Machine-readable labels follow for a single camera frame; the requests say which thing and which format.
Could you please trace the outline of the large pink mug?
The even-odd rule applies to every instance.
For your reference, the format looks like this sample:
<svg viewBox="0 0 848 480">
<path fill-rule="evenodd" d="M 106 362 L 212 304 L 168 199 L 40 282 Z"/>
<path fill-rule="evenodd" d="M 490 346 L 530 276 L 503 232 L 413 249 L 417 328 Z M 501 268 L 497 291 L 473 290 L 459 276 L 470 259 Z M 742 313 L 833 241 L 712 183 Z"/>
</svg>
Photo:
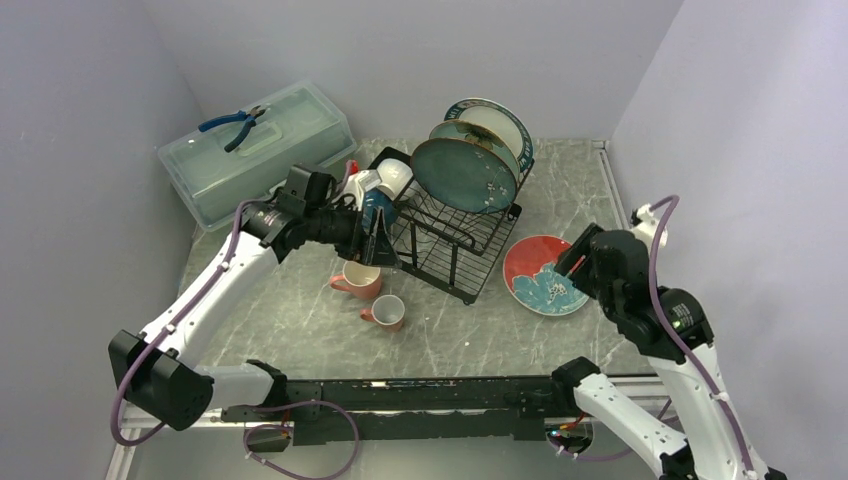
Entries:
<svg viewBox="0 0 848 480">
<path fill-rule="evenodd" d="M 346 261 L 342 272 L 328 281 L 332 289 L 347 292 L 362 300 L 379 296 L 382 288 L 382 269 Z"/>
</svg>

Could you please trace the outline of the dark blue tan bowl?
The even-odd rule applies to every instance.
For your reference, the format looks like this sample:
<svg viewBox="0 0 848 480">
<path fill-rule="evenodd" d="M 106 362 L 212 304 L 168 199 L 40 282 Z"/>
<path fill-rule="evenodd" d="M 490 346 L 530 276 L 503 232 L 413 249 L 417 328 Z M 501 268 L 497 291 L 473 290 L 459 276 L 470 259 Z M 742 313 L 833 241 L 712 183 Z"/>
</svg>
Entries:
<svg viewBox="0 0 848 480">
<path fill-rule="evenodd" d="M 382 210 L 386 228 L 390 229 L 397 219 L 392 200 L 378 189 L 368 190 L 362 204 L 362 227 L 365 231 L 369 231 L 378 218 L 379 209 Z"/>
</svg>

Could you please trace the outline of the small pink mug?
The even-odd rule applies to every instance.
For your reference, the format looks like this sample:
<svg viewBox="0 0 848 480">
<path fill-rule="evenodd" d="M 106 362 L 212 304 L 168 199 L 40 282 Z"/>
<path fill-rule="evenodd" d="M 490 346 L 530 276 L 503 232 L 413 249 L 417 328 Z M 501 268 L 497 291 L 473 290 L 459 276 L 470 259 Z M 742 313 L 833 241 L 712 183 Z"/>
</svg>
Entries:
<svg viewBox="0 0 848 480">
<path fill-rule="evenodd" d="M 405 304 L 398 296 L 382 295 L 369 308 L 362 309 L 359 316 L 386 331 L 397 332 L 403 327 L 405 314 Z"/>
</svg>

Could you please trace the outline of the black wire dish rack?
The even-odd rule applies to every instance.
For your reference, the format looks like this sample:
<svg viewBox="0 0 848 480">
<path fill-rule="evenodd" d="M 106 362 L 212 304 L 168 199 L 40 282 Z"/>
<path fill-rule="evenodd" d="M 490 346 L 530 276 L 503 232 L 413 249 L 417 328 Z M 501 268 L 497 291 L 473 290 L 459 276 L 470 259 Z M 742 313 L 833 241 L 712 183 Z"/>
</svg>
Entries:
<svg viewBox="0 0 848 480">
<path fill-rule="evenodd" d="M 494 213 L 468 213 L 426 192 L 393 206 L 391 236 L 399 268 L 466 306 L 478 299 L 522 214 L 517 203 Z"/>
</svg>

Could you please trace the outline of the white ceramic bowl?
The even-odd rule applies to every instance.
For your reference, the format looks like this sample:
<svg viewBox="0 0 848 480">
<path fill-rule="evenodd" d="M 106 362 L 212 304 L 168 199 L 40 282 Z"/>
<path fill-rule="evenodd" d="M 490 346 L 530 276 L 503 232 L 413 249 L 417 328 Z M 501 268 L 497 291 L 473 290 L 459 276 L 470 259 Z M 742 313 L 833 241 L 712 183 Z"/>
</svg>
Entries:
<svg viewBox="0 0 848 480">
<path fill-rule="evenodd" d="M 394 201 L 405 191 L 413 180 L 409 165 L 395 158 L 383 159 L 376 168 L 380 182 L 377 189 Z"/>
</svg>

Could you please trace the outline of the dark blue speckled plate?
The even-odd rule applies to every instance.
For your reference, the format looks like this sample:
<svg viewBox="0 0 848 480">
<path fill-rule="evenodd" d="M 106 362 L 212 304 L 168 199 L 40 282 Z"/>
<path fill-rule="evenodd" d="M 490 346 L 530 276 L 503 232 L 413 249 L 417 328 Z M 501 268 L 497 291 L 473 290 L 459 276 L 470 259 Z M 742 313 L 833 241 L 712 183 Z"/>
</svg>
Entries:
<svg viewBox="0 0 848 480">
<path fill-rule="evenodd" d="M 500 212 L 518 194 L 518 165 L 503 145 L 430 139 L 416 147 L 410 166 L 433 199 L 462 212 Z"/>
</svg>

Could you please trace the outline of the mint green flower plate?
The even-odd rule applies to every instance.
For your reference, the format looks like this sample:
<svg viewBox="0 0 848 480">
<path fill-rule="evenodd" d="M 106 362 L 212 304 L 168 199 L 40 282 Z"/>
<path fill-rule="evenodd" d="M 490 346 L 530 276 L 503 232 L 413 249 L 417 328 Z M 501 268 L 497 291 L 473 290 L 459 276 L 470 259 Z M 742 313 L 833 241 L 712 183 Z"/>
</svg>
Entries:
<svg viewBox="0 0 848 480">
<path fill-rule="evenodd" d="M 436 125 L 429 139 L 447 138 L 461 140 L 482 147 L 498 156 L 514 174 L 520 178 L 520 165 L 508 144 L 492 130 L 460 119 L 450 119 Z"/>
</svg>

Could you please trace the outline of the green rimmed white plate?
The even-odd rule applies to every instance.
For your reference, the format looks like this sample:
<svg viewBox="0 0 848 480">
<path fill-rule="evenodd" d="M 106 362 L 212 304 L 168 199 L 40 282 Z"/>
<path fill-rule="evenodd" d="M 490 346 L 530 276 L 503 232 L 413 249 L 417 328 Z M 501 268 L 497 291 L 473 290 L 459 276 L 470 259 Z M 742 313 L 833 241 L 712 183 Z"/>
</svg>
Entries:
<svg viewBox="0 0 848 480">
<path fill-rule="evenodd" d="M 533 141 L 524 123 L 508 108 L 485 98 L 466 98 L 454 103 L 444 120 L 462 120 L 482 126 L 497 134 L 515 156 L 519 171 L 524 173 L 534 159 Z"/>
</svg>

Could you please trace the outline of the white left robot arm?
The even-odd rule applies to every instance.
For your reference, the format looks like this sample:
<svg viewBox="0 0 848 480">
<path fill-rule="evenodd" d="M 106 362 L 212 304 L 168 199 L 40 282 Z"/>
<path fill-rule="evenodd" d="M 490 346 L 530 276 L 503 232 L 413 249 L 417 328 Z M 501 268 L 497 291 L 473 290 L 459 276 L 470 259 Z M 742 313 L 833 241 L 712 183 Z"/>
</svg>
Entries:
<svg viewBox="0 0 848 480">
<path fill-rule="evenodd" d="M 183 294 L 140 332 L 122 330 L 109 343 L 118 389 L 113 432 L 120 431 L 123 402 L 176 431 L 231 406 L 248 406 L 264 420 L 279 417 L 289 401 L 284 373 L 256 360 L 204 367 L 204 352 L 253 285 L 306 243 L 331 245 L 339 257 L 366 266 L 397 265 L 387 210 L 366 200 L 387 187 L 375 170 L 339 188 L 331 174 L 298 164 L 269 198 L 242 202 L 224 246 Z"/>
</svg>

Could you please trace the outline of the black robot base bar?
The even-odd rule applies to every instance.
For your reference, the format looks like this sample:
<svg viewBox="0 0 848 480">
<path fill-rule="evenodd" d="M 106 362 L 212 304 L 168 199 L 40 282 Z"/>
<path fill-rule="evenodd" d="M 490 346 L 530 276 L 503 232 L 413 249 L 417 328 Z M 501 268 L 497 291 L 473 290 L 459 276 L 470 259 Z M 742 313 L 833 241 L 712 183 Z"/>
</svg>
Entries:
<svg viewBox="0 0 848 480">
<path fill-rule="evenodd" d="M 543 441 L 580 415 L 544 375 L 385 380 L 291 380 L 275 411 L 231 406 L 227 423 L 286 423 L 297 446 L 349 440 L 508 437 Z"/>
</svg>

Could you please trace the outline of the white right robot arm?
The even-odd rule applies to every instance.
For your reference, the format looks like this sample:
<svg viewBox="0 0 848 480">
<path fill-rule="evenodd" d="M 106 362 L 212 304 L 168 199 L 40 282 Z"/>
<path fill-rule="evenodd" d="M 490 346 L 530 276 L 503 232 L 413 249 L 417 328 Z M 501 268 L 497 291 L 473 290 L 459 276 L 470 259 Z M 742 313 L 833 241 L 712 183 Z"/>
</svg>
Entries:
<svg viewBox="0 0 848 480">
<path fill-rule="evenodd" d="M 746 438 L 717 361 L 712 328 L 689 292 L 649 282 L 648 246 L 629 230 L 590 224 L 554 267 L 601 307 L 657 374 L 676 430 L 575 358 L 551 374 L 557 411 L 604 424 L 660 479 L 783 479 Z"/>
</svg>

